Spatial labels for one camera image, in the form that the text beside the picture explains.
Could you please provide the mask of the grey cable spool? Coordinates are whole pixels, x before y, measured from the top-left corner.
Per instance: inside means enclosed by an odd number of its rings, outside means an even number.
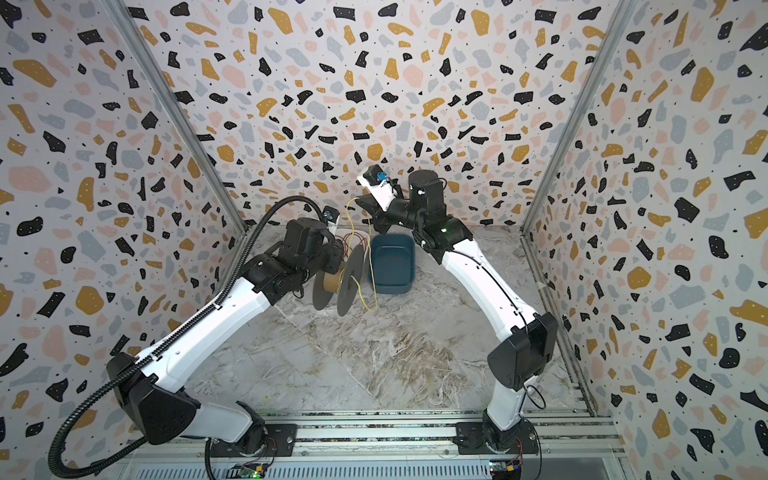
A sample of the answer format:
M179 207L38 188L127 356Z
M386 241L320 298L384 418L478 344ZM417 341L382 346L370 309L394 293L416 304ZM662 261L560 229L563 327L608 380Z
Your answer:
M340 265L336 274L320 272L315 276L312 290L312 305L315 310L323 310L332 299L336 299L339 316L345 316L359 296L363 274L365 273L363 251L357 247L349 260Z

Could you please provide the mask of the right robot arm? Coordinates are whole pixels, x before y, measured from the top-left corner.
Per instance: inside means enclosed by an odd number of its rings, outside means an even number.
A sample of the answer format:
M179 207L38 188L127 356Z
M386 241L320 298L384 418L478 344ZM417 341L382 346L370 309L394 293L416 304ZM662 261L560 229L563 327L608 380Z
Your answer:
M487 356L495 385L483 413L481 443L497 453L520 446L523 406L553 357L556 318L526 303L487 260L470 229L448 213L444 182L436 172L414 171L402 188L373 165L357 180L367 192L355 201L370 215L374 230L410 230L414 242L460 282L489 321L499 343Z

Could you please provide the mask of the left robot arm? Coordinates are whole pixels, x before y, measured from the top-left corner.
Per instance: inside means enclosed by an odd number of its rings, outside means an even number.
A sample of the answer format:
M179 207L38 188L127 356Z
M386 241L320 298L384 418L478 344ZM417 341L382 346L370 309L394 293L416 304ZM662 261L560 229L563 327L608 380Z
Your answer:
M284 296L301 292L315 274L338 272L343 244L335 236L336 229L334 220L289 221L282 241L238 260L233 285L205 306L200 321L188 319L157 346L136 357L122 353L108 363L111 379L133 362L140 366L115 394L147 443L208 438L230 445L243 456L260 455L267 449L267 427L252 407L243 401L228 407L196 399L186 392L185 384L249 321Z

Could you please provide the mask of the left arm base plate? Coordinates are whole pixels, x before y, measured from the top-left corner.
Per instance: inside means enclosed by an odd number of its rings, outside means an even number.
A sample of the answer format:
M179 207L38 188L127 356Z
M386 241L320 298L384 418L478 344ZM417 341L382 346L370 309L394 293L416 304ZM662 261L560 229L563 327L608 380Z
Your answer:
M297 439L298 426L286 423L267 423L252 427L235 443L219 441L210 448L210 457L257 460L290 457Z

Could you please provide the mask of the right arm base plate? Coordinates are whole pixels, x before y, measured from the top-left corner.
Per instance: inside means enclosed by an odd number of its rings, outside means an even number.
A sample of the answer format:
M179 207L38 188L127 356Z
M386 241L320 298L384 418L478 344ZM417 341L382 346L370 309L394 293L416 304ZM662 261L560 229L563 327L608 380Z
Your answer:
M492 422L460 422L455 425L452 442L461 455L537 454L538 435L533 425L521 421L500 431Z

